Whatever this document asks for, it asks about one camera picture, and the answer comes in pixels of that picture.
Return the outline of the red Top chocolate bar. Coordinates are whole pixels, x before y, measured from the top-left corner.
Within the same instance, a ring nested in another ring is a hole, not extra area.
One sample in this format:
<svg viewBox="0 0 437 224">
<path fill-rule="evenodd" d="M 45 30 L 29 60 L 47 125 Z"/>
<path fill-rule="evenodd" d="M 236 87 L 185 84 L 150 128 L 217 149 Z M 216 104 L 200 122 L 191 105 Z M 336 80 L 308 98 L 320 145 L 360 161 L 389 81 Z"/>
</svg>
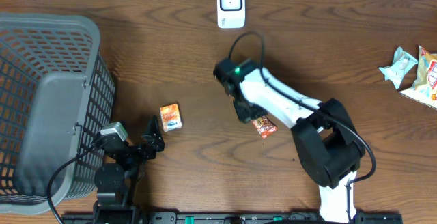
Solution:
<svg viewBox="0 0 437 224">
<path fill-rule="evenodd" d="M 259 117 L 252 121 L 257 132 L 263 139 L 277 131 L 277 127 L 266 116 Z"/>
</svg>

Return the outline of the small orange snack box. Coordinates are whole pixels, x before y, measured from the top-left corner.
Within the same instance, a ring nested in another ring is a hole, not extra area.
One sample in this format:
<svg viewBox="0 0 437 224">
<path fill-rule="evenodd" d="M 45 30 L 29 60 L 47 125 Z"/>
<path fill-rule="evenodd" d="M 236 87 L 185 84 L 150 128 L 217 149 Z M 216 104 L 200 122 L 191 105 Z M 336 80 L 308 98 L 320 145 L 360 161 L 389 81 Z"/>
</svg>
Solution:
<svg viewBox="0 0 437 224">
<path fill-rule="evenodd" d="M 160 116 L 165 132 L 181 129 L 182 118 L 177 103 L 161 107 Z"/>
</svg>

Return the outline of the grey plastic shopping basket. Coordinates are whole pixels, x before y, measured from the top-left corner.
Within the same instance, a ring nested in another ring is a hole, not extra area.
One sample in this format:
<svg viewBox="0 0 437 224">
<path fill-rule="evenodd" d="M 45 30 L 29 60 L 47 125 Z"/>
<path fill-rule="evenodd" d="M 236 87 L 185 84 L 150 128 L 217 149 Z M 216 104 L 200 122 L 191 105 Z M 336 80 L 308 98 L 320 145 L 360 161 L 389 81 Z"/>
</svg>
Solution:
<svg viewBox="0 0 437 224">
<path fill-rule="evenodd" d="M 1 211 L 35 215 L 89 195 L 115 84 L 83 16 L 1 14 Z"/>
</svg>

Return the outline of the mint white snack packet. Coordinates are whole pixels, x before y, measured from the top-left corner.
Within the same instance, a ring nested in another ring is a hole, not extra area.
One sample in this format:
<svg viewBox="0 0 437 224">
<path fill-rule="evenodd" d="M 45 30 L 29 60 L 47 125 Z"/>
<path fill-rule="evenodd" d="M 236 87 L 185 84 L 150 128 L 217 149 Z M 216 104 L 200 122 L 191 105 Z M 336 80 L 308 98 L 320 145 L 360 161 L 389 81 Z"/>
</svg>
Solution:
<svg viewBox="0 0 437 224">
<path fill-rule="evenodd" d="M 410 53 L 398 47 L 393 55 L 393 63 L 390 66 L 379 67 L 379 71 L 384 75 L 384 80 L 390 80 L 395 89 L 400 85 L 407 73 L 418 64 L 418 60 Z"/>
</svg>

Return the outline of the yellow red noodle packet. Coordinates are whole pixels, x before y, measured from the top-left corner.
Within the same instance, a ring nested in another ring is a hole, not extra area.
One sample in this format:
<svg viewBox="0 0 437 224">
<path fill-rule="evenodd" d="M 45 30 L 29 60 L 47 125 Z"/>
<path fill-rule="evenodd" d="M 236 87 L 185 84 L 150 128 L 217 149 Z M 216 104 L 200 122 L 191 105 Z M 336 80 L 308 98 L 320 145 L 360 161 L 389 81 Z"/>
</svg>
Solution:
<svg viewBox="0 0 437 224">
<path fill-rule="evenodd" d="M 417 77 L 402 96 L 436 109 L 436 54 L 419 46 Z"/>
</svg>

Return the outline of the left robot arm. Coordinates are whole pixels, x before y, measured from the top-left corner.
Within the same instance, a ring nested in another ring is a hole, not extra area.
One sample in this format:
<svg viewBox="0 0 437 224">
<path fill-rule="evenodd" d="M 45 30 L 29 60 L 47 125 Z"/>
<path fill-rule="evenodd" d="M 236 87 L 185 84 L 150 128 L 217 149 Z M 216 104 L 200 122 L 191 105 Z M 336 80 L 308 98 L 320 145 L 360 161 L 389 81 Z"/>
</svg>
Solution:
<svg viewBox="0 0 437 224">
<path fill-rule="evenodd" d="M 147 123 L 143 143 L 129 145 L 127 138 L 120 122 L 107 124 L 98 133 L 96 147 L 114 161 L 103 164 L 94 174 L 97 187 L 94 223 L 148 222 L 147 215 L 133 204 L 133 198 L 143 165 L 165 148 L 158 118 L 154 115 Z"/>
</svg>

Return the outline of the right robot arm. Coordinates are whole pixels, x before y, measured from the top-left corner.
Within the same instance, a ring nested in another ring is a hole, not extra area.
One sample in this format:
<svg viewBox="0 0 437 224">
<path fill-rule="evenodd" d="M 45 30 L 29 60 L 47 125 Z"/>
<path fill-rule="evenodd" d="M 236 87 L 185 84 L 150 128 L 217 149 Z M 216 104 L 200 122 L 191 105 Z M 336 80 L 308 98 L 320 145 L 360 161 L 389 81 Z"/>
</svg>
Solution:
<svg viewBox="0 0 437 224">
<path fill-rule="evenodd" d="M 353 183 L 366 145 L 344 106 L 335 99 L 307 97 L 250 59 L 240 65 L 224 59 L 213 75 L 232 98 L 241 122 L 270 114 L 290 129 L 302 168 L 319 186 L 322 219 L 352 221 Z"/>
</svg>

